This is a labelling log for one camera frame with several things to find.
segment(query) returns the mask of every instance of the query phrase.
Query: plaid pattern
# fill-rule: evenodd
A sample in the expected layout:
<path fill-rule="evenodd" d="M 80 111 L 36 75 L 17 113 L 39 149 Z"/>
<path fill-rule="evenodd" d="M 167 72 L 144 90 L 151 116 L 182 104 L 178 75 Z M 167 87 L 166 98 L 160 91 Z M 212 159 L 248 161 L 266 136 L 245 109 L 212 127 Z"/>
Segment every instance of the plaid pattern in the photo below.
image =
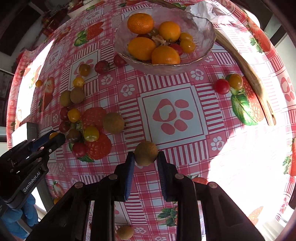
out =
<path fill-rule="evenodd" d="M 98 76 L 94 65 L 99 60 L 112 61 L 115 32 L 122 20 L 133 10 L 157 6 L 141 2 L 120 7 L 120 3 L 119 0 L 107 0 L 91 11 L 84 11 L 58 28 L 47 43 L 33 52 L 25 51 L 9 96 L 8 147 L 12 147 L 13 128 L 17 128 L 24 117 L 18 116 L 17 109 L 18 99 L 23 101 L 26 98 L 21 85 L 30 82 L 35 69 L 42 66 L 40 79 L 55 78 L 53 99 L 48 107 L 39 112 L 38 103 L 43 97 L 43 89 L 36 88 L 31 108 L 27 107 L 30 114 L 23 120 L 38 123 L 42 135 L 51 129 L 58 129 L 59 96 L 64 90 L 72 90 L 78 66 L 84 62 L 92 67 L 84 86 L 86 99 L 73 107 L 81 113 L 98 106 L 107 112 L 119 112 L 126 127 L 118 135 L 107 133 L 112 142 L 111 153 L 94 163 L 76 160 L 67 143 L 51 154 L 46 181 L 53 196 L 53 181 L 65 190 L 77 181 L 86 184 L 100 181 L 111 174 L 116 165 L 125 161 L 128 151 L 134 150 L 140 141 L 146 139 L 163 150 L 167 160 L 175 164 L 180 173 L 194 177 L 199 175 L 217 182 L 246 215 L 260 206 L 264 206 L 266 212 L 280 207 L 276 214 L 279 220 L 295 186 L 295 178 L 284 176 L 279 167 L 286 155 L 287 145 L 295 136 L 296 103 L 290 78 L 274 47 L 269 52 L 258 53 L 250 44 L 252 35 L 246 28 L 245 13 L 229 0 L 212 0 L 214 12 L 228 15 L 231 22 L 231 25 L 215 27 L 228 36 L 261 77 L 276 112 L 277 124 L 274 127 L 268 126 L 265 119 L 257 126 L 245 126 L 232 110 L 231 94 L 222 96 L 213 90 L 217 79 L 231 73 L 242 74 L 231 55 L 217 43 L 196 67 L 182 74 L 153 76 L 127 65 L 112 68 Z M 104 31 L 84 45 L 75 47 L 77 33 L 97 22 L 104 22 Z M 66 27 L 71 28 L 68 35 L 54 44 L 54 39 Z M 31 70 L 21 77 L 21 71 L 27 66 L 31 66 Z M 163 116 L 163 108 L 167 108 L 168 113 L 171 111 L 170 115 L 175 114 Z M 166 132 L 162 128 L 164 123 L 168 128 Z M 279 195 L 283 195 L 283 204 L 276 202 Z M 130 199 L 126 203 L 115 204 L 115 224 L 116 227 L 132 225 L 134 236 L 130 240 L 133 241 L 174 241 L 176 226 L 163 225 L 157 216 L 164 207 L 175 206 L 165 203 L 161 196 L 156 164 L 148 167 L 136 165 Z M 262 213 L 259 220 L 268 221 L 264 218 Z"/>

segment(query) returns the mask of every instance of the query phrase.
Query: red and white tablecloth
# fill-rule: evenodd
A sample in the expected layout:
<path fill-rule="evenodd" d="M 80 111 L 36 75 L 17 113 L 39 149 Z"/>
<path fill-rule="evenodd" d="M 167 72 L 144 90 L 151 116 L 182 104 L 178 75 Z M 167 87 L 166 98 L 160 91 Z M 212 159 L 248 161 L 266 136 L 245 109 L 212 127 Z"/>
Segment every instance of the red and white tablecloth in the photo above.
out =
<path fill-rule="evenodd" d="M 171 1 L 181 7 L 195 3 Z M 93 163 L 76 160 L 68 143 L 51 155 L 46 176 L 55 189 L 68 190 L 75 182 L 100 181 L 111 174 L 142 140 L 153 141 L 180 173 L 217 182 L 252 220 L 280 219 L 288 205 L 295 178 L 283 174 L 295 136 L 296 101 L 288 73 L 262 30 L 228 0 L 211 1 L 216 14 L 229 16 L 231 25 L 215 25 L 232 41 L 264 83 L 276 113 L 277 124 L 265 119 L 244 125 L 233 112 L 231 93 L 219 95 L 213 83 L 230 73 L 242 74 L 223 47 L 215 44 L 191 71 L 174 76 L 153 76 L 129 65 L 97 75 L 99 60 L 112 61 L 115 32 L 133 10 L 157 6 L 145 1 L 100 2 L 59 27 L 35 51 L 26 51 L 13 79 L 7 111 L 7 141 L 20 122 L 38 123 L 39 134 L 58 130 L 60 93 L 72 90 L 81 63 L 91 66 L 85 78 L 85 101 L 73 107 L 81 113 L 91 107 L 119 112 L 126 123 L 121 134 L 106 133 L 111 153 Z M 103 31 L 75 46 L 77 34 L 103 22 Z M 45 99 L 37 79 L 55 78 L 54 93 Z M 115 224 L 132 225 L 131 240 L 175 240 L 176 205 L 164 202 L 157 167 L 135 167 L 131 195 L 115 204 Z M 170 210 L 170 215 L 160 215 Z"/>

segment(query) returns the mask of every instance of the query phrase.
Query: bowl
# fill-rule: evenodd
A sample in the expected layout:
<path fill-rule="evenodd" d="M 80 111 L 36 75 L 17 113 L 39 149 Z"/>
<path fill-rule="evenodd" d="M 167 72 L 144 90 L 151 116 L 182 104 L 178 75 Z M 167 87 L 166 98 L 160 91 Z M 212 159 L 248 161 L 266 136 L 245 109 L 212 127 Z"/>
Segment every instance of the bowl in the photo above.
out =
<path fill-rule="evenodd" d="M 196 49 L 190 54 L 183 53 L 180 64 L 150 64 L 136 60 L 127 50 L 128 43 L 137 34 L 132 33 L 127 27 L 128 18 L 136 13 L 147 13 L 154 20 L 156 28 L 165 21 L 174 21 L 181 32 L 189 33 L 193 36 Z M 146 74 L 153 75 L 175 75 L 192 70 L 211 50 L 216 40 L 213 24 L 206 18 L 200 18 L 181 9 L 169 9 L 165 7 L 154 7 L 148 9 L 135 10 L 125 18 L 118 26 L 115 34 L 115 50 L 133 68 Z"/>

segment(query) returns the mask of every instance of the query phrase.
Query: white cloth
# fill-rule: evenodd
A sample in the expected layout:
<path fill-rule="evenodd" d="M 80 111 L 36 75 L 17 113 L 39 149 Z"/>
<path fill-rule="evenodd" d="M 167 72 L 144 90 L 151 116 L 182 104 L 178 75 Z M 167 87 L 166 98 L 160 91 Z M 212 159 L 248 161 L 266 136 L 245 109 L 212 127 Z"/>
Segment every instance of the white cloth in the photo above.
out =
<path fill-rule="evenodd" d="M 231 24 L 227 15 L 216 15 L 212 12 L 213 6 L 206 1 L 201 1 L 194 5 L 188 6 L 185 11 L 201 18 L 207 18 L 214 24 Z"/>

